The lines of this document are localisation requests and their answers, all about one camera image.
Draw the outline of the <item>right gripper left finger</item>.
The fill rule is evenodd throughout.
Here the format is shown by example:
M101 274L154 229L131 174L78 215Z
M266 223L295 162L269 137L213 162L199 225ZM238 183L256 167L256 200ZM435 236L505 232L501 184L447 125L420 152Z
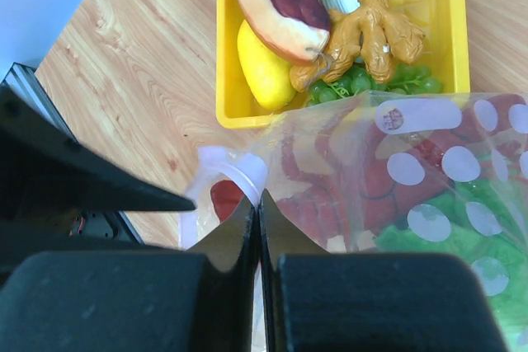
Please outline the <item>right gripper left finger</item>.
M3 223L2 350L250 350L254 213L187 251Z

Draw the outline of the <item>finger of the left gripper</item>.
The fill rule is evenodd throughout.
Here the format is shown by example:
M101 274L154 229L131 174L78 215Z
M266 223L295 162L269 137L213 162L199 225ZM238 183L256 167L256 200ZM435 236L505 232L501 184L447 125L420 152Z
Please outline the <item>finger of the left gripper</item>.
M40 251L134 249L137 237L71 235L79 214L190 212L187 197L129 174L1 86L1 280Z

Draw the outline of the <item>clear zip top bag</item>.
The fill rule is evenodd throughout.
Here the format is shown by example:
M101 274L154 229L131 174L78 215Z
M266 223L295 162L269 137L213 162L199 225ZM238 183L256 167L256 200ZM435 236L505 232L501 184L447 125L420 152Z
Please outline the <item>clear zip top bag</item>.
M527 348L527 98L367 92L295 110L246 149L203 146L179 245L269 193L330 252L465 260L507 346Z

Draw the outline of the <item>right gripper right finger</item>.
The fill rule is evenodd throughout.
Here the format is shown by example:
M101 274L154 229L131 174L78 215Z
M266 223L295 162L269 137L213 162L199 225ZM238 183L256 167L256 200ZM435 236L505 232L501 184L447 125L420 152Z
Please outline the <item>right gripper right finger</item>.
M264 192L257 210L270 351L504 351L474 272L443 253L332 254Z

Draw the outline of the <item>red fake lobster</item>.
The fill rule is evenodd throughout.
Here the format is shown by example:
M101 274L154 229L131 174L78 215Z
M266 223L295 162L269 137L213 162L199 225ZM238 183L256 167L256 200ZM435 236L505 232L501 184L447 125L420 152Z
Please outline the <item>red fake lobster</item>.
M356 250L456 183L527 185L527 101L362 95L285 115L248 150L290 222L321 246Z

